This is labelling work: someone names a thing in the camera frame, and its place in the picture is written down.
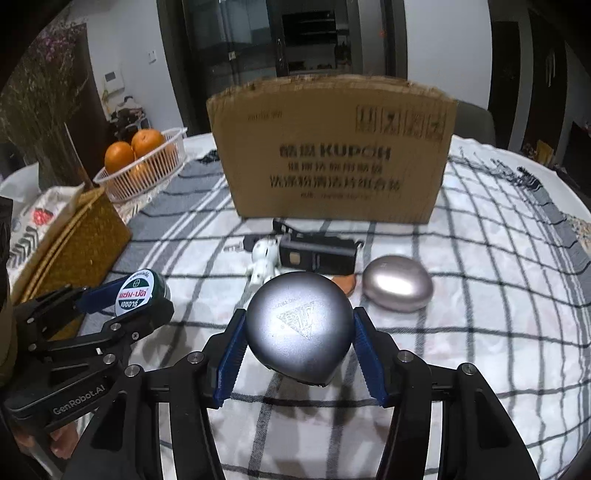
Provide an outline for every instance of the gray chair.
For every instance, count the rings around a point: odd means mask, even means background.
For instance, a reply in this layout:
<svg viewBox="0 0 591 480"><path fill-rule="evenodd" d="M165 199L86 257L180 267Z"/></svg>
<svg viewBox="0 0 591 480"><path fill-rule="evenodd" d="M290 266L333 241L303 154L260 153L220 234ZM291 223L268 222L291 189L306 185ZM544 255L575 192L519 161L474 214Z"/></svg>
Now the gray chair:
<svg viewBox="0 0 591 480"><path fill-rule="evenodd" d="M488 110L458 102L454 134L462 138L473 138L477 142L496 147L495 121Z"/></svg>

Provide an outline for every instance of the vase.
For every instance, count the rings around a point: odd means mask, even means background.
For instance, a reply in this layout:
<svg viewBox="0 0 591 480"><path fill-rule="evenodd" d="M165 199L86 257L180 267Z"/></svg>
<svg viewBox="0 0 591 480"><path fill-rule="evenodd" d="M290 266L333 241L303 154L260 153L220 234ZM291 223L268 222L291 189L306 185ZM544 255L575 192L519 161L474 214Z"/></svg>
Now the vase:
<svg viewBox="0 0 591 480"><path fill-rule="evenodd" d="M81 183L85 185L85 190L93 188L65 124L44 135L33 146L31 156L39 163L39 188L42 192L50 187L76 187Z"/></svg>

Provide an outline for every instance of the red strawberry pattern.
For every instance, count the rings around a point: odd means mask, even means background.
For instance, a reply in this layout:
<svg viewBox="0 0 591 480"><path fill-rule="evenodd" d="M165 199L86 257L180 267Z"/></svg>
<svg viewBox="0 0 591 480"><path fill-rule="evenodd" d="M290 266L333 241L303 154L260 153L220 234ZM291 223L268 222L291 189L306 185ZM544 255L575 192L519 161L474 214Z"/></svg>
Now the red strawberry pattern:
<svg viewBox="0 0 591 480"><path fill-rule="evenodd" d="M47 225L49 222L51 222L52 218L53 213L51 213L49 210L45 210L43 208L36 208L33 210L33 222L35 222L35 225L37 226Z"/></svg>

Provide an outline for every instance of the cardboard box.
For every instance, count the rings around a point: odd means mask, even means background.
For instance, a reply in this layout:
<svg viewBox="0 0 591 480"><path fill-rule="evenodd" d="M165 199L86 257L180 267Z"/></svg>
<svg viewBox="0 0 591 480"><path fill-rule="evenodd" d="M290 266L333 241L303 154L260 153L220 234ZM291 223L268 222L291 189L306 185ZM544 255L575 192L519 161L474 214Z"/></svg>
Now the cardboard box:
<svg viewBox="0 0 591 480"><path fill-rule="evenodd" d="M456 106L435 88L341 75L232 87L207 111L241 216L427 223Z"/></svg>

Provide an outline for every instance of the human hand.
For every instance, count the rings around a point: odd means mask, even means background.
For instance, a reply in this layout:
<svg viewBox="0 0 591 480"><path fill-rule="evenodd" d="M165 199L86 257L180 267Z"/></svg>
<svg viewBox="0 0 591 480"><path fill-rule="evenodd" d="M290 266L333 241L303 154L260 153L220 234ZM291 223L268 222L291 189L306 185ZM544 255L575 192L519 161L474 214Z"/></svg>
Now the human hand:
<svg viewBox="0 0 591 480"><path fill-rule="evenodd" d="M35 445L35 439L17 427L12 430L14 439L21 448L31 448ZM51 451L56 457L68 459L72 456L76 445L78 445L78 432L76 431L76 424L69 423L60 429L50 433Z"/></svg>

